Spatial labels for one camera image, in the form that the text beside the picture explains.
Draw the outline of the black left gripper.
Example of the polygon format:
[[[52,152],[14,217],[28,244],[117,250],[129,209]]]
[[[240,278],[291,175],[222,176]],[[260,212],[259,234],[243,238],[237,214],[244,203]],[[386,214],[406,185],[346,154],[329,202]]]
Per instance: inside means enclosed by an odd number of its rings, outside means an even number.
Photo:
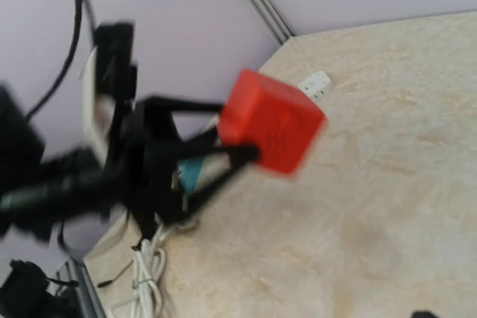
[[[132,215],[142,236],[152,236],[156,219],[166,226],[199,215],[227,184],[259,158],[254,144],[217,146],[180,144],[173,112],[220,113],[224,104],[152,95],[135,106],[121,129],[119,155],[123,171],[121,203]],[[195,187],[178,180],[178,165],[201,162]]]

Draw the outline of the red cube socket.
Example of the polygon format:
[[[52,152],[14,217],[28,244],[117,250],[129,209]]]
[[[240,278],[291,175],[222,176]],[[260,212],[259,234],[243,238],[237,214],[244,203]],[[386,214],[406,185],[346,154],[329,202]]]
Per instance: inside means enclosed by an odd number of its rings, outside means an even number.
[[[245,69],[217,128],[222,144],[254,144],[261,167],[293,175],[326,122],[321,109],[298,88]]]

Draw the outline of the white plug adapter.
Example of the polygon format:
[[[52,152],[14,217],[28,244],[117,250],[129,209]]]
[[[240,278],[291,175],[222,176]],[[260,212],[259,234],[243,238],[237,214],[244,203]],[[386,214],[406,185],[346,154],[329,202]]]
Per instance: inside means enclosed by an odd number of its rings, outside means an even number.
[[[324,71],[317,71],[298,83],[297,88],[310,100],[317,102],[332,91],[333,83]]]

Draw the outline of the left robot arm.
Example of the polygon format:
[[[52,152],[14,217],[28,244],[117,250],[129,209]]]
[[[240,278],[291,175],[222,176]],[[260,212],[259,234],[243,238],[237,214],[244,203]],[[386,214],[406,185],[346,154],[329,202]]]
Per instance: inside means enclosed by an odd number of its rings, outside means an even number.
[[[54,224],[123,205],[150,239],[158,225],[183,223],[203,209],[243,167],[259,158],[256,144],[221,145],[212,127],[182,139],[174,112],[215,112],[222,104],[153,95],[136,100],[134,25],[91,25],[92,52],[83,70],[83,120],[88,144],[42,160],[44,144],[6,89],[1,90],[1,231],[12,226],[41,241]],[[187,194],[179,166],[224,153],[228,170]]]

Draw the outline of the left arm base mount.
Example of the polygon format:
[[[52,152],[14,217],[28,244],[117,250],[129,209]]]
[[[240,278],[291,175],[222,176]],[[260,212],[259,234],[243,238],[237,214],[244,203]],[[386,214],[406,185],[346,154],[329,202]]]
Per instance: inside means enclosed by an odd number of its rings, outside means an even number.
[[[79,317],[79,310],[69,298],[49,293],[53,283],[60,289],[75,289],[79,282],[47,277],[29,261],[12,260],[10,272],[1,284],[1,315],[12,318]]]

